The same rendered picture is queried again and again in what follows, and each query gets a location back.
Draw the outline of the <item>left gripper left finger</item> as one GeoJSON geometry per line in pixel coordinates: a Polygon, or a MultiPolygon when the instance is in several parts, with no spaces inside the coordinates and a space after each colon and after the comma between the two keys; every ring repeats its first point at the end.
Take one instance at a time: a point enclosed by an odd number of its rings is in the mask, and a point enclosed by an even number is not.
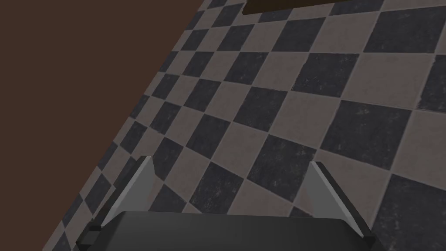
{"type": "Polygon", "coordinates": [[[124,211],[143,211],[155,182],[151,156],[141,156],[115,186],[91,223],[92,230],[100,230],[124,211]]]}

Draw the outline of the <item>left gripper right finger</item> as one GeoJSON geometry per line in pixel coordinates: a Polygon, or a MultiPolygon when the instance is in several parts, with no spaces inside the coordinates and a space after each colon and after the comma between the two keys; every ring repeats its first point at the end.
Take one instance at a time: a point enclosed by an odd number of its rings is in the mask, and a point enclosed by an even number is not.
{"type": "Polygon", "coordinates": [[[302,185],[309,196],[313,216],[344,220],[360,237],[375,238],[364,218],[322,162],[309,163],[302,185]]]}

